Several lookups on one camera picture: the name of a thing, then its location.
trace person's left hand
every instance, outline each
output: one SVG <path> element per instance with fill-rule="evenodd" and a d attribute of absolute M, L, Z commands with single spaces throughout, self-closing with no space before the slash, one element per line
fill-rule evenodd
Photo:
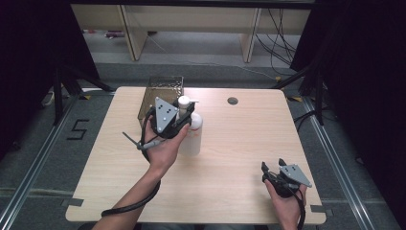
<path fill-rule="evenodd" d="M 150 116 L 147 121 L 145 137 L 146 142 L 150 141 L 156 136 L 151 127 L 151 119 L 153 119 L 153 116 Z M 175 137 L 165 140 L 158 146 L 152 147 L 147 150 L 151 169 L 157 170 L 159 173 L 162 174 L 165 174 L 167 172 L 167 170 L 170 168 L 170 166 L 173 165 L 176 160 L 179 146 L 182 143 L 182 140 L 185 138 L 189 126 L 189 124 L 184 125 Z"/>

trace white bottle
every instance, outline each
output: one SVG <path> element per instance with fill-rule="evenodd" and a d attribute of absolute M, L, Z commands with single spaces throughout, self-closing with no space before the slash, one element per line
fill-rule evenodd
<path fill-rule="evenodd" d="M 182 116 L 186 112 L 186 108 L 189 106 L 189 104 L 196 101 L 190 100 L 189 97 L 182 96 L 179 98 L 178 102 L 179 102 L 179 116 Z M 203 119 L 196 112 L 192 113 L 191 118 L 192 123 L 188 129 L 188 134 L 180 144 L 178 152 L 183 155 L 195 156 L 200 152 Z"/>

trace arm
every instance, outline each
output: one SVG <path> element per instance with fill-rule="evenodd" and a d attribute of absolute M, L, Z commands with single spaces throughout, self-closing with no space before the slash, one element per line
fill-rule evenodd
<path fill-rule="evenodd" d="M 148 170 L 113 208 L 137 203 L 152 192 L 158 181 L 175 162 L 179 145 L 185 138 L 188 128 L 189 125 L 183 126 L 177 136 L 147 150 L 150 163 Z M 154 136 L 155 133 L 153 133 L 150 121 L 148 121 L 146 140 L 150 140 Z M 143 209 L 144 207 L 141 207 L 130 212 L 103 217 L 93 229 L 133 229 Z"/>

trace forearm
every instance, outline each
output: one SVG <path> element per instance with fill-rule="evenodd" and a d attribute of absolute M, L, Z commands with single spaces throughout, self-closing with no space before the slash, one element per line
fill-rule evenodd
<path fill-rule="evenodd" d="M 114 205 L 125 207 L 146 198 L 153 191 L 165 172 L 149 168 L 140 180 Z M 130 212 L 103 217 L 94 229 L 133 229 L 144 207 Z"/>

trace wooden table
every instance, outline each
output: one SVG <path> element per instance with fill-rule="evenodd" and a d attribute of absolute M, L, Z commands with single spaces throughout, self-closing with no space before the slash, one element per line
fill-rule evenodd
<path fill-rule="evenodd" d="M 99 220 L 147 170 L 146 159 L 122 134 L 140 139 L 137 115 L 144 93 L 144 87 L 117 90 L 73 196 L 83 203 L 69 206 L 68 220 Z M 276 223 L 260 164 L 278 173 L 279 158 L 298 164 L 313 184 L 305 223 L 325 222 L 324 213 L 310 210 L 321 200 L 280 90 L 185 88 L 184 94 L 199 100 L 201 151 L 178 156 L 140 222 Z M 238 103 L 229 104 L 230 97 Z"/>

